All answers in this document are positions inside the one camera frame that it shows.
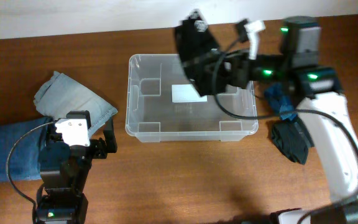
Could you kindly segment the navy blue garment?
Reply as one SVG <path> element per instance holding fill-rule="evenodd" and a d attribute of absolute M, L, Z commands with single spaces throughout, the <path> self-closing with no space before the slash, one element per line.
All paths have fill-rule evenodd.
<path fill-rule="evenodd" d="M 267 100 L 269 106 L 276 114 L 294 110 L 291 99 L 284 93 L 281 83 L 274 83 L 265 89 L 264 98 Z M 297 118 L 297 114 L 280 114 L 279 118 L 282 121 L 293 122 Z"/>

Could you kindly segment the black garment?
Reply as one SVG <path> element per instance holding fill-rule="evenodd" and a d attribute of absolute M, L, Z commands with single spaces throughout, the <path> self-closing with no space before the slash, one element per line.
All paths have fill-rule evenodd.
<path fill-rule="evenodd" d="M 200 10 L 192 10 L 173 36 L 186 78 L 200 96 L 212 95 L 213 70 L 221 51 Z"/>

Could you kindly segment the dark grey garment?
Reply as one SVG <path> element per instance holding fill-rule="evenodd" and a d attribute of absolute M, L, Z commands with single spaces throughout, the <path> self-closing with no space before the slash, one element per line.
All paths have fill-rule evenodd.
<path fill-rule="evenodd" d="M 291 162 L 305 165 L 309 148 L 314 142 L 300 118 L 273 124 L 270 139 L 276 148 Z"/>

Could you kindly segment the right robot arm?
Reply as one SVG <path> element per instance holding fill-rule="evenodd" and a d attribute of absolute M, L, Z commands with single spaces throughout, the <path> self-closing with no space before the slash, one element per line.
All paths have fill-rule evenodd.
<path fill-rule="evenodd" d="M 277 223 L 358 223 L 358 140 L 347 109 L 347 99 L 336 72 L 318 63 L 321 28 L 308 16 L 283 22 L 279 55 L 258 54 L 262 21 L 236 25 L 243 52 L 226 50 L 214 64 L 231 64 L 236 85 L 249 81 L 278 81 L 300 102 L 295 113 L 304 123 L 328 180 L 331 203 L 313 210 L 291 209 L 272 214 Z"/>

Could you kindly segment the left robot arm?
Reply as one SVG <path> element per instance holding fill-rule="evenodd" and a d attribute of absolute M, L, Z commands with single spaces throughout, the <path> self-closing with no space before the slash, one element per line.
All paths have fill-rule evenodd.
<path fill-rule="evenodd" d="M 84 223 L 88 199 L 83 193 L 94 159 L 117 152 L 112 117 L 103 138 L 91 139 L 89 111 L 71 111 L 47 126 L 38 165 L 43 184 L 37 191 L 36 223 Z"/>

